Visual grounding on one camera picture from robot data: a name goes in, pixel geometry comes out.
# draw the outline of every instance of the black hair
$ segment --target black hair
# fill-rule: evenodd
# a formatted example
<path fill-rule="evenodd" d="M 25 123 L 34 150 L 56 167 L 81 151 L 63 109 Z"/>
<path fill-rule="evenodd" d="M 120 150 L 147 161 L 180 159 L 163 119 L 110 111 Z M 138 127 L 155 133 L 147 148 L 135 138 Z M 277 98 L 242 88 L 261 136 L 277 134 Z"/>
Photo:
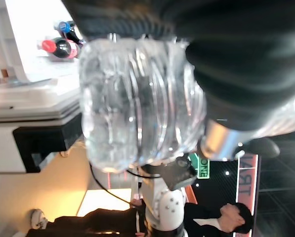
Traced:
<path fill-rule="evenodd" d="M 245 220 L 245 224 L 236 227 L 233 232 L 247 234 L 254 225 L 254 219 L 249 208 L 240 202 L 234 204 L 240 211 L 240 216 Z"/>

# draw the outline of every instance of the blue bottle cap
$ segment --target blue bottle cap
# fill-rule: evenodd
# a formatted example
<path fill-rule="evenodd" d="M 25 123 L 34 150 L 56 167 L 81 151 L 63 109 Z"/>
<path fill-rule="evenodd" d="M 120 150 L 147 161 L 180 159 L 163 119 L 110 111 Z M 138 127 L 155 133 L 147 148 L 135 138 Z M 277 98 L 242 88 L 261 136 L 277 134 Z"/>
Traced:
<path fill-rule="evenodd" d="M 64 33 L 70 32 L 70 25 L 67 22 L 61 21 L 58 24 L 58 28 Z"/>

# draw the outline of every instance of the black cable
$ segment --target black cable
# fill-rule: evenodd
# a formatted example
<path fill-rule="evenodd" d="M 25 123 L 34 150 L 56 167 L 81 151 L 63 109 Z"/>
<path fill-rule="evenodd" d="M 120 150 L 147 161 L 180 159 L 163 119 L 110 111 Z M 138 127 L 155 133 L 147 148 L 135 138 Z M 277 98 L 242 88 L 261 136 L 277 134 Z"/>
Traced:
<path fill-rule="evenodd" d="M 120 198 L 120 197 L 118 197 L 117 195 L 114 195 L 114 194 L 111 193 L 109 190 L 107 190 L 107 189 L 106 189 L 106 188 L 105 188 L 105 187 L 99 182 L 99 180 L 97 180 L 97 178 L 94 176 L 94 173 L 93 173 L 93 170 L 92 170 L 92 165 L 91 165 L 91 163 L 89 163 L 89 165 L 90 165 L 90 171 L 91 171 L 92 177 L 93 177 L 93 179 L 95 180 L 95 182 L 99 185 L 100 188 L 102 188 L 104 191 L 106 191 L 108 194 L 114 196 L 115 198 L 120 199 L 121 201 L 124 201 L 124 202 L 126 202 L 127 204 L 136 207 L 137 209 L 140 209 L 140 206 L 134 205 L 134 204 L 132 204 L 132 203 L 130 203 L 130 202 L 124 200 L 123 198 Z"/>
<path fill-rule="evenodd" d="M 139 177 L 139 178 L 144 178 L 144 179 L 158 179 L 158 178 L 160 178 L 160 176 L 143 176 L 143 175 L 135 174 L 128 169 L 126 171 L 127 171 L 127 173 L 134 175 L 136 177 Z"/>

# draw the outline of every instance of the man in black suit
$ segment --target man in black suit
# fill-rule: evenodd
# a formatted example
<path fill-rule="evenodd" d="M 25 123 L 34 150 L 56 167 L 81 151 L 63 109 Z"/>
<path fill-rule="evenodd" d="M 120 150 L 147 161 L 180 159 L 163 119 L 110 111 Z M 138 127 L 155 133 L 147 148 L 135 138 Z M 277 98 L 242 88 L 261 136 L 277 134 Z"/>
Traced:
<path fill-rule="evenodd" d="M 136 206 L 145 205 L 142 200 L 133 200 Z M 184 207 L 184 226 L 189 237 L 219 237 L 223 233 L 248 233 L 253 227 L 250 210 L 242 203 L 226 204 L 220 209 L 220 215 L 203 206 L 186 203 Z M 32 230 L 27 237 L 91 236 L 91 233 L 119 232 L 124 236 L 144 236 L 144 213 L 138 215 L 135 208 L 125 211 L 97 209 L 85 217 L 63 216 L 48 222 L 41 210 L 32 215 Z"/>

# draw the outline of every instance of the soda bottle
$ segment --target soda bottle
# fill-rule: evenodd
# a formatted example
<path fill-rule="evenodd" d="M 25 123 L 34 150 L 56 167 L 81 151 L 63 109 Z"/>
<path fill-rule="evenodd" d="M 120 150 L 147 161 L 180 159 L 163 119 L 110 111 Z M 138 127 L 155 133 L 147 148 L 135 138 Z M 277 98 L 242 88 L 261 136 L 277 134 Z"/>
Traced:
<path fill-rule="evenodd" d="M 77 44 L 64 38 L 46 39 L 42 42 L 42 49 L 58 58 L 74 58 L 79 52 Z"/>
<path fill-rule="evenodd" d="M 75 23 L 73 21 L 61 21 L 58 24 L 58 29 L 64 33 L 65 37 L 68 40 L 72 40 L 76 44 L 78 44 L 79 47 L 82 47 L 84 44 L 84 41 L 82 39 L 79 39 L 75 32 Z"/>

